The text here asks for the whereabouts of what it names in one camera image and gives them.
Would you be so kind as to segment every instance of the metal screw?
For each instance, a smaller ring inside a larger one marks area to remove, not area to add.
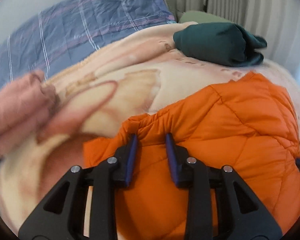
[[[110,158],[108,158],[107,162],[108,162],[109,164],[114,164],[114,163],[117,162],[117,158],[116,158],[116,157],[110,157]]]
[[[77,173],[77,172],[79,172],[80,171],[80,166],[78,166],[78,165],[76,165],[76,166],[72,166],[71,167],[71,172],[72,173]]]
[[[233,171],[232,167],[229,166],[229,165],[224,166],[224,167],[223,167],[223,170],[224,170],[225,172],[232,172],[232,171]]]
[[[189,164],[195,164],[196,162],[197,162],[197,159],[194,157],[189,157],[187,159],[187,163],[189,163]]]

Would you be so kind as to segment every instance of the pink towel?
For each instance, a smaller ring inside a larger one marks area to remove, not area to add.
[[[35,71],[0,91],[0,158],[49,120],[57,95],[54,86],[42,87],[43,78]]]

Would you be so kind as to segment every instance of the blue gripper pad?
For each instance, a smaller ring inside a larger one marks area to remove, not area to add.
[[[170,174],[173,183],[178,186],[179,185],[179,175],[178,170],[181,168],[177,162],[177,155],[175,152],[175,143],[171,133],[166,135],[166,151],[168,157],[168,164],[170,169]]]
[[[127,160],[127,172],[126,172],[126,177],[125,177],[125,183],[126,183],[127,187],[129,187],[130,182],[132,180],[134,162],[136,159],[137,147],[138,147],[137,135],[133,134],[131,136],[131,140],[130,140],[128,146],[130,146],[130,149],[129,149],[129,156],[128,156],[128,160]]]

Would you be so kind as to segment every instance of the orange quilted fabric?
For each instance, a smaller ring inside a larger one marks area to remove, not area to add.
[[[283,233],[298,219],[300,142],[292,102],[285,88],[248,73],[237,82],[205,87],[155,115],[131,117],[115,138],[84,145],[85,165],[91,167],[126,144],[129,134],[138,135],[133,183],[116,195],[117,228],[127,240],[184,237],[188,195],[170,178],[164,144],[169,132],[206,165],[233,166]]]

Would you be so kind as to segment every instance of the dark green cloth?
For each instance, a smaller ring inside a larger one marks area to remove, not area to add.
[[[254,36],[234,23],[190,25],[173,35],[176,48],[187,57],[229,67],[259,65],[264,57],[255,49],[267,47],[264,38]]]

